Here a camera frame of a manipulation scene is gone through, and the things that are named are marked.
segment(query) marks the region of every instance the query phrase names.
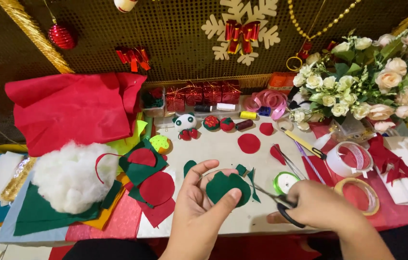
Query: snowflake decoration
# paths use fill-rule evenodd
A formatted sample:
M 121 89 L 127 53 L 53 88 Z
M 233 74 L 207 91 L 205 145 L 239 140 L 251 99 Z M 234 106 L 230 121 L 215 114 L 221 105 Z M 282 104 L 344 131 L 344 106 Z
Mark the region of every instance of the snowflake decoration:
M 245 24 L 260 21 L 260 32 L 259 32 L 259 42 L 265 44 L 265 49 L 270 48 L 275 43 L 280 42 L 278 37 L 278 26 L 273 26 L 270 29 L 267 29 L 265 25 L 268 21 L 265 19 L 265 15 L 276 16 L 276 4 L 278 0 L 260 0 L 259 6 L 254 6 L 252 9 L 251 2 L 247 4 L 241 3 L 242 0 L 220 0 L 220 5 L 230 7 L 228 8 L 228 13 L 222 14 L 223 20 L 218 20 L 213 14 L 210 15 L 209 20 L 206 21 L 206 24 L 201 27 L 202 30 L 207 34 L 207 39 L 212 39 L 212 37 L 217 34 L 218 41 L 220 46 L 212 47 L 214 51 L 216 60 L 229 60 L 227 49 L 230 44 L 225 40 L 225 23 L 228 20 L 236 20 L 238 23 L 242 24 L 241 18 L 247 13 L 247 21 Z M 252 47 L 259 47 L 258 41 L 251 42 Z M 247 66 L 251 65 L 251 62 L 254 61 L 254 58 L 258 57 L 257 52 L 252 52 L 250 54 L 241 54 L 238 58 L 238 62 L 246 64 Z

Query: thread spool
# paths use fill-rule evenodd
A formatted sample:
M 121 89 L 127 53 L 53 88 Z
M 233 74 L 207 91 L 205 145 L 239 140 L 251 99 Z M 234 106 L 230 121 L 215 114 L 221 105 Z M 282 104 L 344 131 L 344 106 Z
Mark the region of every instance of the thread spool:
M 244 119 L 256 119 L 257 113 L 249 112 L 249 111 L 242 111 L 242 112 L 239 112 L 239 117 L 244 118 Z
M 241 131 L 254 125 L 254 121 L 248 119 L 236 124 L 236 130 Z
M 205 104 L 197 104 L 194 106 L 194 111 L 195 112 L 212 112 L 212 106 L 211 105 L 205 105 Z
M 235 111 L 236 110 L 236 105 L 235 104 L 217 103 L 217 110 L 220 110 L 220 111 Z

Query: green felt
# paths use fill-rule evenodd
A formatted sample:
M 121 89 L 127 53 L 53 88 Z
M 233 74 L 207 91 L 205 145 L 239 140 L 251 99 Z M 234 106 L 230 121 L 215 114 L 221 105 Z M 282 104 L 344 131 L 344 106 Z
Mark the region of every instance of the green felt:
M 77 221 L 92 220 L 98 217 L 101 202 L 93 203 L 90 209 L 80 214 L 59 213 L 50 206 L 50 202 L 39 195 L 38 189 L 37 186 L 29 184 L 13 235 L 62 228 Z
M 186 174 L 190 171 L 191 167 L 195 166 L 197 163 L 193 160 L 189 160 L 184 164 L 183 167 L 183 177 L 186 177 Z
M 139 202 L 143 202 L 146 203 L 148 205 L 148 207 L 153 208 L 154 206 L 149 204 L 148 202 L 146 202 L 146 200 L 142 197 L 142 195 L 140 194 L 140 189 L 138 189 L 137 187 L 133 186 L 133 188 L 129 191 L 129 197 L 132 197 L 136 200 L 138 200 Z
M 238 166 L 236 166 L 236 170 L 241 177 L 246 173 L 246 167 L 242 166 L 241 164 L 238 164 Z
M 111 207 L 111 204 L 116 198 L 116 195 L 119 193 L 121 187 L 122 187 L 122 182 L 118 180 L 114 180 L 114 183 L 112 184 L 111 189 L 109 189 L 108 194 L 106 194 L 105 199 L 101 203 L 101 207 L 103 209 L 109 209 L 109 207 Z
M 139 148 L 147 148 L 153 152 L 154 156 L 156 157 L 155 167 L 127 161 L 127 158 L 132 154 L 132 152 Z M 125 174 L 135 186 L 140 185 L 143 180 L 146 180 L 149 176 L 159 172 L 166 165 L 167 162 L 164 160 L 164 158 L 162 158 L 162 156 L 156 152 L 153 145 L 151 145 L 151 143 L 146 139 L 141 140 L 141 142 L 133 147 L 131 151 L 125 154 L 125 157 L 120 157 L 119 159 L 119 166 L 124 170 Z
M 238 174 L 230 174 L 230 176 L 226 176 L 222 172 L 216 173 L 214 178 L 207 183 L 206 193 L 209 199 L 216 204 L 233 188 L 239 188 L 242 192 L 241 199 L 236 205 L 236 208 L 238 208 L 246 204 L 251 197 L 251 188 Z
M 252 193 L 252 198 L 257 200 L 260 203 L 260 199 L 259 196 L 257 196 L 257 193 L 255 191 L 255 187 L 254 187 L 254 168 L 252 168 L 252 171 L 250 171 L 247 176 L 249 177 L 249 180 L 251 180 L 252 182 L 252 187 L 254 189 L 254 192 Z

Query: felt strawberry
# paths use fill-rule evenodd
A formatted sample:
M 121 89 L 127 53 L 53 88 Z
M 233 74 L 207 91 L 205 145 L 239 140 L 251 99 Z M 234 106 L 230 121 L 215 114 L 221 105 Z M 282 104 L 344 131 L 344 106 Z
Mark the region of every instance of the felt strawberry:
M 197 129 L 196 129 L 196 128 L 191 128 L 191 129 L 190 129 L 190 136 L 191 136 L 193 139 L 197 139 Z
M 222 128 L 222 130 L 225 132 L 231 131 L 233 128 L 235 128 L 235 122 L 233 122 L 231 118 L 225 117 L 220 121 L 220 128 Z
M 215 116 L 207 116 L 204 118 L 203 126 L 207 130 L 215 130 L 220 127 L 220 120 Z
M 188 130 L 183 130 L 178 135 L 178 138 L 182 139 L 182 140 L 185 140 L 185 141 L 189 141 L 189 140 L 191 140 L 190 132 Z

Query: flower bouquet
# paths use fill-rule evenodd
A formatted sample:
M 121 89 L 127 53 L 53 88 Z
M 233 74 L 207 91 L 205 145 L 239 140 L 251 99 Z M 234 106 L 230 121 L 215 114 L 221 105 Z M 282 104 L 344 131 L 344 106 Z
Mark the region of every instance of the flower bouquet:
M 290 112 L 300 129 L 313 118 L 334 117 L 341 124 L 347 113 L 377 121 L 380 132 L 395 126 L 392 121 L 408 122 L 408 30 L 377 41 L 352 33 L 331 52 L 312 55 L 294 78 L 297 95 L 310 101 Z

